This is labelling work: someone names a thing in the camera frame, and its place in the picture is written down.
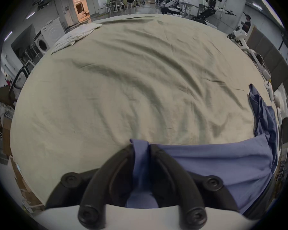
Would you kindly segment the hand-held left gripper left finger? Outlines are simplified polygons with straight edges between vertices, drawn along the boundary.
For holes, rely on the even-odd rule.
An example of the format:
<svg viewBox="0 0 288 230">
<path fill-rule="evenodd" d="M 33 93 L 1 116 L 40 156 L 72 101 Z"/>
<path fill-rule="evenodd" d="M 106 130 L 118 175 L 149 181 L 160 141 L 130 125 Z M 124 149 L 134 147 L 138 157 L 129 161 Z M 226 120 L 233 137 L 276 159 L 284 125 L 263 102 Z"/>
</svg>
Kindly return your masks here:
<svg viewBox="0 0 288 230">
<path fill-rule="evenodd" d="M 79 205 L 77 218 L 86 229 L 106 226 L 107 204 L 124 207 L 133 189 L 135 152 L 127 145 L 100 168 L 64 174 L 51 192 L 45 209 Z"/>
</svg>

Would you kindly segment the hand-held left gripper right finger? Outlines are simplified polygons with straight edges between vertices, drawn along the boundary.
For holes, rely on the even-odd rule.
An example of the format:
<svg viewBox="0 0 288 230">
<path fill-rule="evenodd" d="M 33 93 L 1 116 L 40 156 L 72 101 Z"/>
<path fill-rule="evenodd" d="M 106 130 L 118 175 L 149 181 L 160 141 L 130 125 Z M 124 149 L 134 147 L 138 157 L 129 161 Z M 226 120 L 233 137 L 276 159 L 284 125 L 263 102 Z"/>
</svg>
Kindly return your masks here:
<svg viewBox="0 0 288 230">
<path fill-rule="evenodd" d="M 202 176 L 186 171 L 159 146 L 150 149 L 151 191 L 160 208 L 179 206 L 182 228 L 202 228 L 208 220 L 206 207 L 239 212 L 238 206 L 215 175 Z"/>
</svg>

